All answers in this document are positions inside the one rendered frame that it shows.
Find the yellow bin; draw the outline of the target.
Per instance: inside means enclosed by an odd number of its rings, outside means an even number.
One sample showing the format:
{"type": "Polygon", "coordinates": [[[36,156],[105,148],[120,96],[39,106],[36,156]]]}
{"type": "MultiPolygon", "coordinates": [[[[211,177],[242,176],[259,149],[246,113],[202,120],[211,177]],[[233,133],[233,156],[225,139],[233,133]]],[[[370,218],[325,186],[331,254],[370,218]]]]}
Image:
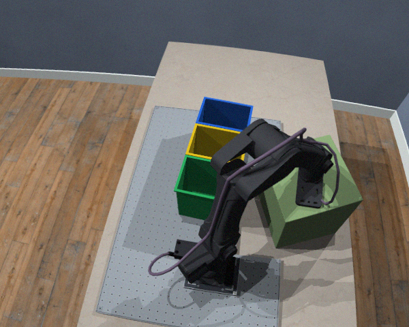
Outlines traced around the yellow bin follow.
{"type": "Polygon", "coordinates": [[[195,124],[186,155],[211,159],[240,132],[208,125],[195,124]]]}

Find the green bin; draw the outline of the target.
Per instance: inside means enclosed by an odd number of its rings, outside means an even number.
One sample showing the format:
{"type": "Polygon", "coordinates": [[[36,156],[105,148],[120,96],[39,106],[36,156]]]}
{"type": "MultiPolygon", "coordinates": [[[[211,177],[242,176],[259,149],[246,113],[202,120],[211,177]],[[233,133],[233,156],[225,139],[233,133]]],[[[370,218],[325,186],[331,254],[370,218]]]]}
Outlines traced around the green bin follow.
{"type": "Polygon", "coordinates": [[[179,215],[205,220],[217,189],[217,171],[210,159],[185,155],[175,185],[179,215]]]}

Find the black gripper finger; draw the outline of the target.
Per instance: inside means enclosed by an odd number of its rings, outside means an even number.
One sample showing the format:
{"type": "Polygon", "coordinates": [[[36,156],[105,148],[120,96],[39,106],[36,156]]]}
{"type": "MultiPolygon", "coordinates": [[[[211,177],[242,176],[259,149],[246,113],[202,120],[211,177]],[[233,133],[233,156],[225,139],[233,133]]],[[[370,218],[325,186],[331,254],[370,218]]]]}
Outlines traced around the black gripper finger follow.
{"type": "Polygon", "coordinates": [[[217,280],[216,285],[214,285],[214,286],[223,287],[224,286],[224,281],[225,280],[223,280],[223,281],[217,280]]]}

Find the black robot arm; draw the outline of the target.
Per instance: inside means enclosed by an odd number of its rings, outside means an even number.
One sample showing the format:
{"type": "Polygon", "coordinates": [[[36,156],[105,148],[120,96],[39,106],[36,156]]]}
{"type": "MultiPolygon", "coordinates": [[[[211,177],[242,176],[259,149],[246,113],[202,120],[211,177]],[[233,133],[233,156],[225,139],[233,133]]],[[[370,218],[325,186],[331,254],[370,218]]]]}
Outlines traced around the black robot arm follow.
{"type": "MultiPolygon", "coordinates": [[[[258,119],[212,156],[210,165],[217,171],[217,189],[211,212],[200,226],[198,235],[201,239],[210,230],[226,179],[246,165],[241,159],[233,159],[244,153],[256,159],[289,137],[275,125],[258,119]]],[[[237,253],[235,245],[241,236],[239,223],[248,201],[286,178],[295,168],[299,168],[296,205],[320,208],[323,176],[333,166],[332,156],[320,144],[295,138],[232,179],[226,188],[212,233],[178,265],[184,277],[192,284],[213,271],[212,264],[221,264],[234,256],[237,253]]]]}

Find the blue open-top bin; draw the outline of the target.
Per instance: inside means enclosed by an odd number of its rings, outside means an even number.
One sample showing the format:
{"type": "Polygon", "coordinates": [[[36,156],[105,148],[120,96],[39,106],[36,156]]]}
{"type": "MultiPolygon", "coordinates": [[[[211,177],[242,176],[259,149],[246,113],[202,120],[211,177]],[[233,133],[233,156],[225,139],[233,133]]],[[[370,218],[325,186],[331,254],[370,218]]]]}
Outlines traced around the blue open-top bin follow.
{"type": "Polygon", "coordinates": [[[252,110],[251,105],[204,97],[196,123],[242,132],[250,125],[252,110]]]}

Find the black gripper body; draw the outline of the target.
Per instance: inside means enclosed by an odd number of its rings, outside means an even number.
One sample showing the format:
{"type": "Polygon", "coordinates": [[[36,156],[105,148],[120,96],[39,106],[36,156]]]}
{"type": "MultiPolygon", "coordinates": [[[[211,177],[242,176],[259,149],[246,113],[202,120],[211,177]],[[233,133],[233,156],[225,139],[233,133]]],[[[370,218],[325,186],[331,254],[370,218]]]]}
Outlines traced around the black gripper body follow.
{"type": "Polygon", "coordinates": [[[212,264],[215,266],[213,271],[209,271],[204,274],[201,278],[199,278],[199,283],[207,284],[207,285],[216,285],[217,280],[223,281],[226,276],[226,266],[227,262],[223,262],[221,264],[212,264]]]}

